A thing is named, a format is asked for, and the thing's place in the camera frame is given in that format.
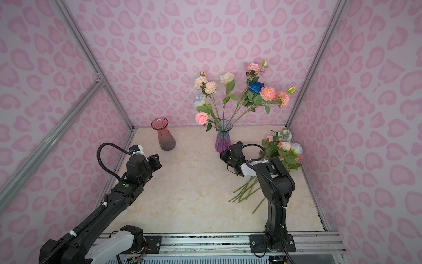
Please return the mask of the red glass vase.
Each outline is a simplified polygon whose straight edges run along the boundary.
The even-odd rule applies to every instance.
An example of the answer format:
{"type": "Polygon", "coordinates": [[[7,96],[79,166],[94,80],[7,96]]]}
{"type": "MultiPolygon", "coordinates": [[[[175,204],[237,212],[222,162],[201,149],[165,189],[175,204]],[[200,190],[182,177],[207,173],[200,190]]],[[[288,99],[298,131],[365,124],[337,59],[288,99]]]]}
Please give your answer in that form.
{"type": "Polygon", "coordinates": [[[164,151],[170,151],[176,147],[176,141],[168,130],[169,121],[164,118],[156,118],[152,121],[151,127],[158,133],[160,148],[164,151]]]}

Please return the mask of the purple blue glass vase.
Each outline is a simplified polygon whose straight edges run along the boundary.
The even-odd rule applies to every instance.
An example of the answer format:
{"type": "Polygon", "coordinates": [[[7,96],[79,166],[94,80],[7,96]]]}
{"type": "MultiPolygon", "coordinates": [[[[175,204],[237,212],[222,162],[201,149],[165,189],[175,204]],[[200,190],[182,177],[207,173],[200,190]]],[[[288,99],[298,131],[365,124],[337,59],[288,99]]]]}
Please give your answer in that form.
{"type": "Polygon", "coordinates": [[[217,131],[215,150],[218,153],[222,153],[230,148],[230,132],[233,129],[233,124],[226,119],[218,120],[215,124],[215,129],[217,131]]]}

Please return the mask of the pink rose flower stem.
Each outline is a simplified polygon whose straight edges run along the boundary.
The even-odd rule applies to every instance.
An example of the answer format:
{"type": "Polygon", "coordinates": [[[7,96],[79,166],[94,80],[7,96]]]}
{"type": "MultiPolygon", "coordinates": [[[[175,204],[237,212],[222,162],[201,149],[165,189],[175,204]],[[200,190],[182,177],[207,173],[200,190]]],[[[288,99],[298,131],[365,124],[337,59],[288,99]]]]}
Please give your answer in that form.
{"type": "Polygon", "coordinates": [[[212,127],[216,124],[215,120],[211,119],[207,113],[199,112],[195,117],[196,123],[203,125],[206,128],[206,131],[210,131],[212,127]]]}

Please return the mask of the white blue rose stem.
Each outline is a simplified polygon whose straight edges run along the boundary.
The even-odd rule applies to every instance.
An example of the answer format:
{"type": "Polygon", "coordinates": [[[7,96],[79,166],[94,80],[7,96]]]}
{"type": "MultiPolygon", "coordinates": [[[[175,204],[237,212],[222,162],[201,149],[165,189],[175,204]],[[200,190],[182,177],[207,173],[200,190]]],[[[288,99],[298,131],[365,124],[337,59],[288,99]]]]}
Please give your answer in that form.
{"type": "Polygon", "coordinates": [[[208,97],[204,94],[198,94],[193,101],[193,106],[198,113],[207,113],[211,119],[216,121],[216,115],[214,113],[213,106],[211,103],[207,103],[207,98],[208,97]]]}

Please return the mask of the peach carnation flower stem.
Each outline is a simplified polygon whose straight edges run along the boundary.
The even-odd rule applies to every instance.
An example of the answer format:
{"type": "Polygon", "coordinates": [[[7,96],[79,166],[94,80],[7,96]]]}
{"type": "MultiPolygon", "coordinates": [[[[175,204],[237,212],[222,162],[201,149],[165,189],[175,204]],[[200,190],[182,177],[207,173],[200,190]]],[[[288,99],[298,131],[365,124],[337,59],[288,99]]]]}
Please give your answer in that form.
{"type": "Polygon", "coordinates": [[[217,83],[215,81],[209,81],[206,77],[206,73],[202,71],[199,76],[194,80],[194,88],[200,92],[199,94],[204,94],[208,97],[207,103],[211,103],[211,105],[213,106],[214,113],[216,115],[215,122],[221,120],[215,98],[215,94],[218,91],[217,83]]]}

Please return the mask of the coral pink rose stem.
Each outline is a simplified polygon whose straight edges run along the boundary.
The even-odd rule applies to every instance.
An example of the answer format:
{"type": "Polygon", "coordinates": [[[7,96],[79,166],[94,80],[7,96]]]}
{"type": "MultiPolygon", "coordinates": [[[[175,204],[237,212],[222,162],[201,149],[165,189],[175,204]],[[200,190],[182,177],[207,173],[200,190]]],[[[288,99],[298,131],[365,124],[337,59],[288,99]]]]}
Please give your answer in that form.
{"type": "Polygon", "coordinates": [[[263,108],[268,114],[271,105],[286,108],[290,104],[291,96],[295,92],[295,86],[290,86],[286,91],[276,91],[275,88],[265,86],[258,93],[254,93],[247,88],[242,93],[229,122],[235,124],[246,114],[256,112],[260,108],[263,108]]]}

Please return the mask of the dark blue rose stem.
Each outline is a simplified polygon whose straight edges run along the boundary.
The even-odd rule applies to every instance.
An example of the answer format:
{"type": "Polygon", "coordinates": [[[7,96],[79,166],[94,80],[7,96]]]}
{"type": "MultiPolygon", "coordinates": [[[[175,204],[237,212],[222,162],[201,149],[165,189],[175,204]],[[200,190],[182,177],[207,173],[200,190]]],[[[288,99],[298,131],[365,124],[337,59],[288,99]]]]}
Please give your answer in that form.
{"type": "Polygon", "coordinates": [[[259,81],[250,81],[248,83],[247,88],[239,100],[239,110],[243,109],[242,114],[255,112],[256,108],[263,104],[263,99],[260,95],[263,88],[264,84],[259,81]]]}

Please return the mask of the cream rose flower stem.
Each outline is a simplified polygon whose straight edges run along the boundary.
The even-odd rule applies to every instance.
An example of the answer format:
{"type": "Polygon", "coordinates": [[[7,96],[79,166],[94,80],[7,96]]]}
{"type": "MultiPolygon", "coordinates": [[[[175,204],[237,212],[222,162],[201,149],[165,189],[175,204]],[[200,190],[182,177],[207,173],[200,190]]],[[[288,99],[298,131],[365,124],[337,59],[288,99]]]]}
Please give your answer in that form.
{"type": "Polygon", "coordinates": [[[222,117],[222,119],[232,121],[235,114],[237,113],[239,99],[240,99],[237,94],[233,94],[233,90],[234,90],[235,85],[236,85],[235,74],[232,73],[232,72],[224,73],[223,75],[220,76],[220,82],[225,86],[225,96],[224,96],[223,101],[222,101],[222,103],[223,103],[223,117],[222,117]],[[233,114],[231,115],[231,117],[228,118],[225,114],[225,109],[226,109],[227,103],[230,100],[236,101],[237,105],[236,105],[235,110],[234,110],[233,114]]]}

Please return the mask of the pink carnation flower stem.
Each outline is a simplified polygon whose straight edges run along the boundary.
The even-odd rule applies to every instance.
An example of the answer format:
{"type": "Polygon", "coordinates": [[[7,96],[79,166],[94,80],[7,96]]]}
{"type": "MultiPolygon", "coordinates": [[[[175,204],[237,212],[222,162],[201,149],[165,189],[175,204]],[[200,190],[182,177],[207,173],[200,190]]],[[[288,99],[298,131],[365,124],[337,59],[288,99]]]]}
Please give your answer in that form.
{"type": "MultiPolygon", "coordinates": [[[[259,81],[259,79],[260,79],[260,77],[261,77],[261,75],[265,72],[265,70],[267,69],[269,67],[269,65],[268,65],[268,61],[265,59],[261,64],[257,64],[257,63],[249,63],[247,66],[246,66],[246,88],[247,88],[247,86],[248,86],[248,83],[250,82],[250,81],[259,81]]],[[[240,119],[241,119],[241,117],[243,117],[245,114],[242,114],[242,111],[243,111],[243,109],[240,109],[239,110],[239,104],[238,104],[238,109],[237,109],[237,113],[235,114],[235,116],[234,116],[234,118],[233,118],[233,120],[231,121],[232,122],[232,124],[235,124],[237,121],[239,121],[240,119]]]]}

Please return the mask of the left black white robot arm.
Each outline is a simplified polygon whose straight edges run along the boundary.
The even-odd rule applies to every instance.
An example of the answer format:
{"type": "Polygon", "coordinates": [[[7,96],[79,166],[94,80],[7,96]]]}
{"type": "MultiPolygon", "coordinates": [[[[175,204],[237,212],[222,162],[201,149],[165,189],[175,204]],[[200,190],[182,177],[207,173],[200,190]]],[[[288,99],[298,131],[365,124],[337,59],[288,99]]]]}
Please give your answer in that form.
{"type": "Polygon", "coordinates": [[[89,264],[86,258],[103,231],[144,191],[152,174],[161,169],[159,155],[133,155],[126,164],[125,178],[106,195],[101,205],[59,240],[46,242],[39,256],[41,264],[89,264]]]}

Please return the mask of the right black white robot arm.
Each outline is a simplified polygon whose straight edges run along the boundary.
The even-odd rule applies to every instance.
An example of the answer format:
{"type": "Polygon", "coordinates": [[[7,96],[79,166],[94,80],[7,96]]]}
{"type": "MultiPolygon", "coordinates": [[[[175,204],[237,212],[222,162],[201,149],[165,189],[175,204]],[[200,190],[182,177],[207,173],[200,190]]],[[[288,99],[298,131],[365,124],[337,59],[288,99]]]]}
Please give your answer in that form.
{"type": "Polygon", "coordinates": [[[258,158],[247,160],[243,149],[249,147],[242,142],[231,145],[220,153],[220,159],[234,169],[237,176],[251,176],[258,180],[260,190],[268,202],[268,219],[263,234],[251,234],[249,246],[254,255],[261,253],[283,253],[286,257],[296,251],[293,236],[286,227],[287,204],[296,185],[289,172],[278,158],[264,160],[264,148],[257,144],[261,154],[258,158]]]}

